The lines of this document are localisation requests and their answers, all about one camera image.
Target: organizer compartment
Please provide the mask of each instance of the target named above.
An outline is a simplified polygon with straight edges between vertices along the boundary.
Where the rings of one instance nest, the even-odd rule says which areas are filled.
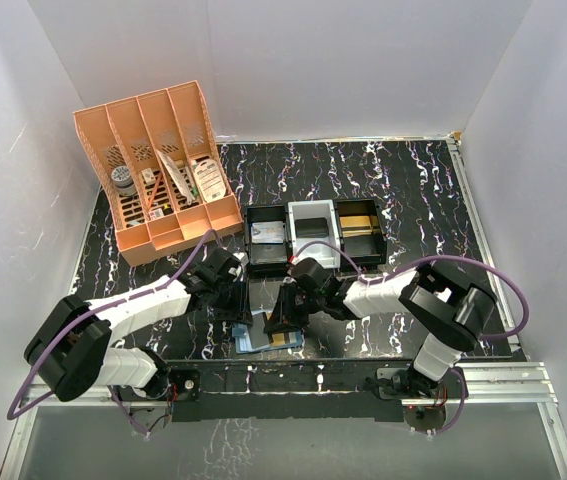
[[[209,228],[219,235],[243,228],[197,82],[81,110],[74,118],[110,203],[119,250],[130,265],[191,248]],[[190,190],[197,192],[189,205],[157,158],[157,150],[176,164]],[[225,185],[224,196],[209,203],[194,176],[194,166],[206,158],[217,163]],[[128,167],[135,195],[121,195],[114,185],[112,171],[120,166]]]

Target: small box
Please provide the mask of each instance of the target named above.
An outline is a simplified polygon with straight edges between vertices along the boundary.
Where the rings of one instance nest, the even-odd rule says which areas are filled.
[[[360,267],[387,262],[386,231],[381,208],[371,198],[334,201],[342,249]],[[343,269],[352,269],[341,262]]]

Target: aluminum frame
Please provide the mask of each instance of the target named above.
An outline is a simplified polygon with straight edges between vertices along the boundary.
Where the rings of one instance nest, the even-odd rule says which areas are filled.
[[[461,157],[458,144],[452,135],[441,135],[431,137],[355,137],[355,138],[335,138],[335,139],[311,139],[301,140],[301,142],[314,141],[409,141],[409,140],[445,140],[452,158],[453,167],[461,187],[463,199],[470,216],[470,222],[475,232],[477,243],[481,255],[486,263],[494,266],[492,254],[490,252],[485,231],[479,218],[474,199],[471,194],[465,166]],[[241,143],[271,143],[271,142],[241,142]],[[81,259],[81,253],[77,260],[77,268]],[[72,283],[76,277],[76,271],[72,277]],[[507,329],[514,328],[514,320],[507,303],[507,297],[500,281],[491,278],[492,288],[497,293],[500,300],[499,311]],[[511,337],[511,345],[518,345],[516,336]],[[567,436],[563,429],[563,424],[558,414],[557,399],[554,388],[547,374],[547,370],[542,362],[460,362],[468,384],[469,398],[467,403],[536,403],[539,414],[545,428],[548,443],[552,450],[554,460],[562,479],[567,479]],[[35,384],[28,390],[27,398],[36,398],[47,391],[44,384]],[[294,392],[294,394],[329,395],[330,393]],[[85,395],[69,403],[61,403],[56,398],[50,397],[38,406],[34,407],[24,415],[19,417],[14,427],[14,432],[8,446],[5,460],[0,472],[0,480],[17,480],[25,459],[28,445],[30,443],[32,431],[36,421],[36,416],[41,408],[50,406],[62,406],[63,408],[78,407],[103,407],[116,408],[117,405],[110,401],[109,390],[105,387],[95,387],[90,389]],[[448,403],[458,403],[458,400],[450,400]],[[424,403],[422,400],[404,400],[404,405],[419,405]],[[164,408],[163,402],[127,402],[127,405],[134,407],[156,407]]]

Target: label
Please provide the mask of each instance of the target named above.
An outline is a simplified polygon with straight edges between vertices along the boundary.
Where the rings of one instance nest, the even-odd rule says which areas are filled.
[[[194,201],[194,196],[192,195],[192,192],[190,191],[190,188],[187,185],[185,177],[179,170],[179,167],[176,166],[174,160],[172,160],[170,157],[165,155],[163,152],[156,150],[156,155],[161,160],[161,163],[165,165],[166,170],[168,171],[170,177],[172,177],[172,180],[174,181],[174,185],[176,185],[176,188],[181,193],[181,195],[185,197],[185,199],[187,200],[187,204],[191,205],[192,202]]]
[[[194,164],[194,177],[206,202],[213,202],[225,196],[227,188],[223,175],[218,164],[211,158]]]
[[[154,176],[154,172],[151,168],[141,170],[141,175],[143,175],[143,180],[146,185],[153,185],[154,182],[156,182],[156,177]]]
[[[163,214],[163,210],[161,208],[155,208],[154,210],[150,210],[150,220],[156,220],[164,216],[165,215]]]

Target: white backdrop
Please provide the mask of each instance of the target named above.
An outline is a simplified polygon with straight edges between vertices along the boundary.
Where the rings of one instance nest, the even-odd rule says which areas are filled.
[[[86,105],[198,79],[217,135],[465,127],[530,0],[29,0]]]
[[[96,199],[72,121],[82,107],[27,2],[0,1],[0,466],[23,350],[67,294]]]
[[[567,432],[567,2],[535,1],[463,134],[497,263],[530,301]]]

